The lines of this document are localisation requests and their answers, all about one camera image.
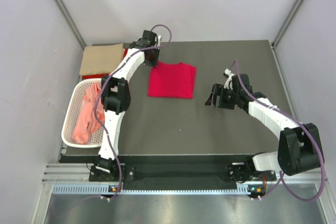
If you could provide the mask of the crimson t shirt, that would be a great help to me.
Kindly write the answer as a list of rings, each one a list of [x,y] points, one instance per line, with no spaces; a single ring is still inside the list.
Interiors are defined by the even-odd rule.
[[[192,99],[196,67],[185,64],[159,62],[149,75],[148,96],[154,98]]]

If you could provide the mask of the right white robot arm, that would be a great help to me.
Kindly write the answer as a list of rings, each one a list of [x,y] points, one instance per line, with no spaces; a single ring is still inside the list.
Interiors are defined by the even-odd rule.
[[[261,122],[278,138],[278,150],[255,154],[246,161],[245,174],[252,180],[264,171],[282,171],[288,176],[320,167],[320,160],[308,135],[294,120],[276,111],[264,94],[254,92],[254,101],[242,88],[226,89],[214,84],[206,105],[233,110],[236,106]]]

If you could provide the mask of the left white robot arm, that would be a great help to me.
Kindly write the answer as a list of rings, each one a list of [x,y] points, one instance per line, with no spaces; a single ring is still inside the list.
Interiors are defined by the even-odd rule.
[[[99,123],[103,128],[103,139],[94,165],[107,180],[114,180],[120,176],[118,141],[123,117],[131,103],[130,79],[140,65],[156,66],[159,52],[159,41],[135,41],[129,46],[126,56],[116,70],[101,80],[99,99],[104,109],[104,122]]]

